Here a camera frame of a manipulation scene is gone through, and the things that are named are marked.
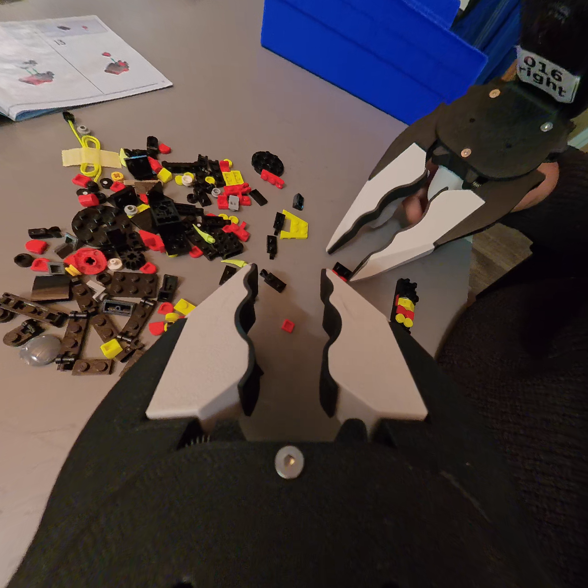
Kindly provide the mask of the yellowish tape strip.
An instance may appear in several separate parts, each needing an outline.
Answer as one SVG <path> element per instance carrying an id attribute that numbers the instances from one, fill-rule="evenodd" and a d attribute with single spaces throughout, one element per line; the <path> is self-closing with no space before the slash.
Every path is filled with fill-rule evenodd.
<path id="1" fill-rule="evenodd" d="M 82 147 L 62 151 L 63 166 L 106 167 L 121 169 L 119 153 L 102 149 Z"/>

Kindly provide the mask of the black red yellow lego assembly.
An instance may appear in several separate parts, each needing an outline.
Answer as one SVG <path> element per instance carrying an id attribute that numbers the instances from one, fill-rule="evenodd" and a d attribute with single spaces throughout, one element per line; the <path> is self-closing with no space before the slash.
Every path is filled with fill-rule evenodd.
<path id="1" fill-rule="evenodd" d="M 398 324 L 410 333 L 415 319 L 415 307 L 419 301 L 417 283 L 409 278 L 400 278 L 396 283 L 390 322 Z"/>

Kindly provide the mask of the blue plastic bin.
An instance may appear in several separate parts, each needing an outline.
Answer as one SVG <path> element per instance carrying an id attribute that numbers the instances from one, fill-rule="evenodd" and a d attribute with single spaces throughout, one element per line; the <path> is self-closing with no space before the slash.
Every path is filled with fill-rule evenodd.
<path id="1" fill-rule="evenodd" d="M 520 34 L 521 1 L 468 1 L 451 30 L 478 49 L 487 64 L 510 55 Z"/>
<path id="2" fill-rule="evenodd" d="M 488 58 L 459 1 L 265 1 L 261 45 L 408 125 L 463 96 Z"/>

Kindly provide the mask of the person's right hand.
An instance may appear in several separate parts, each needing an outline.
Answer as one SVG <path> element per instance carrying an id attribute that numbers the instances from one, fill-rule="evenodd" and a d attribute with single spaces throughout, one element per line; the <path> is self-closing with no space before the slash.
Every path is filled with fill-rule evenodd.
<path id="1" fill-rule="evenodd" d="M 538 166 L 537 171 L 542 173 L 544 180 L 531 191 L 512 209 L 511 212 L 532 208 L 543 202 L 550 195 L 559 180 L 558 162 L 545 162 Z"/>

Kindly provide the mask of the pile of lego pieces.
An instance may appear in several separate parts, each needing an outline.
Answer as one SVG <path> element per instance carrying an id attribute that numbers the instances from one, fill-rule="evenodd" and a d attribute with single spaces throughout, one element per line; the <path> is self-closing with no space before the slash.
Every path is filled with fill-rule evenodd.
<path id="1" fill-rule="evenodd" d="M 101 149 L 87 128 L 66 117 L 82 147 Z M 41 334 L 60 338 L 48 366 L 72 375 L 108 375 L 129 368 L 152 336 L 195 309 L 175 302 L 179 276 L 159 276 L 149 254 L 223 263 L 223 285 L 251 238 L 236 214 L 253 204 L 254 189 L 228 158 L 198 155 L 162 160 L 171 147 L 148 136 L 144 148 L 121 148 L 121 169 L 79 167 L 71 179 L 80 210 L 69 225 L 26 228 L 13 263 L 34 273 L 26 296 L 1 292 L 1 345 L 18 349 Z"/>

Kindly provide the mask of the yellow lego wedge plate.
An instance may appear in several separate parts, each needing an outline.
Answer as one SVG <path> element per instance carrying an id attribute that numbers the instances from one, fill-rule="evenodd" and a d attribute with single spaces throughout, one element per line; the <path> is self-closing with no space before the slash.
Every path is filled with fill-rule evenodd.
<path id="1" fill-rule="evenodd" d="M 280 232 L 280 239 L 307 239 L 308 223 L 287 210 L 283 210 L 282 214 L 285 220 Z"/>

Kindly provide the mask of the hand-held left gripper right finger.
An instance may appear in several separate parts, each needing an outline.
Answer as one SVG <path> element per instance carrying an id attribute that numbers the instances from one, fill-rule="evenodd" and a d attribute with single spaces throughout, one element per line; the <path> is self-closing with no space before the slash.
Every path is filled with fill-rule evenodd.
<path id="1" fill-rule="evenodd" d="M 331 269 L 320 274 L 322 352 L 319 400 L 340 424 L 424 421 L 428 410 L 385 315 Z"/>

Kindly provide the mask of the silver lego dome piece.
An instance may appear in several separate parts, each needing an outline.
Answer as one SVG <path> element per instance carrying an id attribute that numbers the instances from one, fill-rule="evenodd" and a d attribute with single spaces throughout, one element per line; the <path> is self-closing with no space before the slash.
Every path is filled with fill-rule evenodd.
<path id="1" fill-rule="evenodd" d="M 20 348 L 19 357 L 29 366 L 45 366 L 60 354 L 61 340 L 53 334 L 41 334 Z"/>

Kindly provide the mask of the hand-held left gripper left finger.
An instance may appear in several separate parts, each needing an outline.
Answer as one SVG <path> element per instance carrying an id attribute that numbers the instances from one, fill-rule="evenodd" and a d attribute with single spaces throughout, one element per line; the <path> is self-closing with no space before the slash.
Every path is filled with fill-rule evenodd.
<path id="1" fill-rule="evenodd" d="M 146 409 L 155 419 L 202 425 L 251 416 L 263 371 L 248 336 L 256 316 L 258 268 L 249 263 L 182 321 L 179 338 Z"/>

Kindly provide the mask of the lego instruction booklet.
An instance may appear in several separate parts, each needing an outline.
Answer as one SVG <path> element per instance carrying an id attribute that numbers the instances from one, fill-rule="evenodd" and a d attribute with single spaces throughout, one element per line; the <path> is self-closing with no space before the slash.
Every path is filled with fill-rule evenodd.
<path id="1" fill-rule="evenodd" d="M 172 86 L 95 15 L 1 23 L 1 114 L 11 121 Z"/>

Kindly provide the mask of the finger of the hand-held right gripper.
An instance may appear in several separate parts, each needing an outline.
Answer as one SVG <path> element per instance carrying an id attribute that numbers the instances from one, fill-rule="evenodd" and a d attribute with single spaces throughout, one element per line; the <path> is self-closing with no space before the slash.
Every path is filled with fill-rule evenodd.
<path id="1" fill-rule="evenodd" d="M 484 200 L 472 190 L 439 192 L 418 223 L 395 234 L 388 246 L 366 258 L 349 281 L 361 281 L 430 254 L 441 237 L 483 205 Z"/>
<path id="2" fill-rule="evenodd" d="M 427 152 L 412 143 L 368 180 L 350 205 L 326 248 L 333 254 L 362 227 L 378 220 L 395 200 L 412 195 L 426 179 Z"/>

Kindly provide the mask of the black round lego plate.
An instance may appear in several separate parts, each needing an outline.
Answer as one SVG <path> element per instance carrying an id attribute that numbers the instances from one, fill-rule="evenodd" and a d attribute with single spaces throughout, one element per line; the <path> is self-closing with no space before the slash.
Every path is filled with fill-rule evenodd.
<path id="1" fill-rule="evenodd" d="M 254 171 L 261 175 L 263 170 L 281 177 L 284 173 L 283 161 L 275 154 L 269 151 L 257 151 L 252 155 L 251 159 Z"/>

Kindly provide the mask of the person's black knit sweater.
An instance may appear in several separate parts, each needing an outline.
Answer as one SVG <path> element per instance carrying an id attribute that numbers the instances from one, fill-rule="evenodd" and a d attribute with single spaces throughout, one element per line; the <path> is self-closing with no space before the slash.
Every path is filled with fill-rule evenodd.
<path id="1" fill-rule="evenodd" d="M 555 580 L 587 587 L 587 278 L 478 298 L 437 361 L 506 455 Z"/>

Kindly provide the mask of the person's right forearm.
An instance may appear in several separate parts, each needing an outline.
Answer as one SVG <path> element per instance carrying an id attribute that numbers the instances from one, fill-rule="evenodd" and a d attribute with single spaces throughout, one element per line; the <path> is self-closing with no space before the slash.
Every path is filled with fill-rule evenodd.
<path id="1" fill-rule="evenodd" d="M 587 153 L 568 147 L 558 180 L 539 203 L 499 220 L 530 240 L 532 260 L 547 272 L 587 277 Z"/>

